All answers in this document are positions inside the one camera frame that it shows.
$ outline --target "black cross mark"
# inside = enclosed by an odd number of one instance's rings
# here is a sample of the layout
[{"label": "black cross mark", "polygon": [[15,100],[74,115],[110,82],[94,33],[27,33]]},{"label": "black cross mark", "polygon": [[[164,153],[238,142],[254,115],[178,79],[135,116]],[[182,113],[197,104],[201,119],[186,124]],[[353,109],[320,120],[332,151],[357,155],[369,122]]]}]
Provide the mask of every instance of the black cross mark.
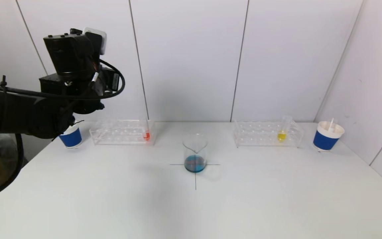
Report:
[{"label": "black cross mark", "polygon": [[[178,166],[178,165],[182,165],[185,167],[184,164],[169,164],[169,165],[175,165],[175,166]],[[220,166],[220,164],[206,164],[206,166]],[[195,183],[195,190],[197,190],[197,173],[194,173],[194,183]]]}]

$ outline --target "stirring stick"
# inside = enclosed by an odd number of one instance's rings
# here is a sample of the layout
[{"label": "stirring stick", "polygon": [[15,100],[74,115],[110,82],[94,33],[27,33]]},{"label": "stirring stick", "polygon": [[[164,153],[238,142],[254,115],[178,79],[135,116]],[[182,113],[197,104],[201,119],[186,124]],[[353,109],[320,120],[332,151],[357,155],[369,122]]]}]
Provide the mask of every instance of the stirring stick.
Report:
[{"label": "stirring stick", "polygon": [[329,124],[329,127],[328,127],[328,131],[329,132],[333,132],[334,131],[334,129],[332,128],[333,121],[334,121],[334,118],[331,119],[331,124]]}]

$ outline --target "white cup rim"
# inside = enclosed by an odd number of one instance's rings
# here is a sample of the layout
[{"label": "white cup rim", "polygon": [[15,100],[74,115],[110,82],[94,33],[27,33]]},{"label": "white cup rim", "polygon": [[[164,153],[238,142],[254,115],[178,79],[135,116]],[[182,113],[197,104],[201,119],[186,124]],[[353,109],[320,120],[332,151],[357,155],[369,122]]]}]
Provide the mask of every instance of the white cup rim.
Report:
[{"label": "white cup rim", "polygon": [[330,132],[330,131],[328,131],[328,127],[329,127],[330,123],[331,123],[330,121],[319,122],[319,124],[318,124],[319,133],[321,133],[322,135],[325,135],[325,136],[332,136],[333,138],[340,138],[340,136],[343,135],[345,132],[344,128],[338,124],[334,124],[335,125],[334,126],[334,132]]}]

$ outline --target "glass beaker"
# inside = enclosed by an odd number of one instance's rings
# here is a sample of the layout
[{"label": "glass beaker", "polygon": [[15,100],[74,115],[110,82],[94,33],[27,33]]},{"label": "glass beaker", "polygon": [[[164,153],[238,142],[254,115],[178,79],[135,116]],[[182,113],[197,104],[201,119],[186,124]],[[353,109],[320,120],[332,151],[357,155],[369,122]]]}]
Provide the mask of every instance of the glass beaker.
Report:
[{"label": "glass beaker", "polygon": [[208,141],[204,135],[192,134],[185,137],[182,141],[184,145],[184,166],[192,172],[197,173],[202,171],[207,164],[206,150]]}]

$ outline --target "test tube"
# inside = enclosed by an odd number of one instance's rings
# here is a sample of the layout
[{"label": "test tube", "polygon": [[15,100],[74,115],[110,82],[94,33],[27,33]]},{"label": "test tube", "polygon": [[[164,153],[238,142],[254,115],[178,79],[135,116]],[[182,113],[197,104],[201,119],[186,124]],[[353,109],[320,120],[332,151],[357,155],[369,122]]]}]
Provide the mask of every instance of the test tube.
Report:
[{"label": "test tube", "polygon": [[288,132],[288,129],[290,128],[291,121],[293,121],[293,117],[287,116],[287,115],[282,116],[281,126],[278,131],[279,142],[284,142],[285,139],[287,138],[287,132]]},{"label": "test tube", "polygon": [[147,117],[140,117],[140,127],[142,127],[142,137],[145,141],[150,141],[150,128],[148,127]]}]

